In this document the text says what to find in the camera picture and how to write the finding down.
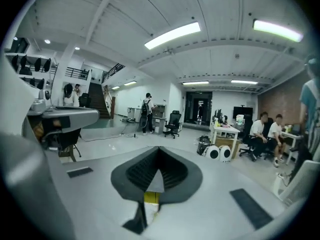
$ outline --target white floor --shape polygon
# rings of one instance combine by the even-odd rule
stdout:
[[[147,133],[146,136],[142,136],[142,134],[139,133],[137,138],[127,137],[127,135],[124,135],[118,137],[115,136],[116,138],[90,142],[85,142],[79,139],[77,147],[80,150],[82,157],[79,157],[76,149],[73,151],[77,161],[106,158],[146,146],[172,147],[192,152],[196,156],[198,147],[197,138],[201,135],[208,135],[209,132],[183,128],[179,134],[180,137],[176,137],[175,139],[173,139],[172,136],[164,137],[163,134],[157,135],[149,133]],[[68,157],[61,158],[61,161],[63,163],[71,162]],[[277,172],[289,173],[294,167],[294,163],[290,161],[289,165],[280,163],[279,167],[275,168],[271,160],[263,160],[263,158],[259,158],[256,162],[252,162],[246,155],[242,157],[237,155],[230,164],[269,191],[272,188]]]

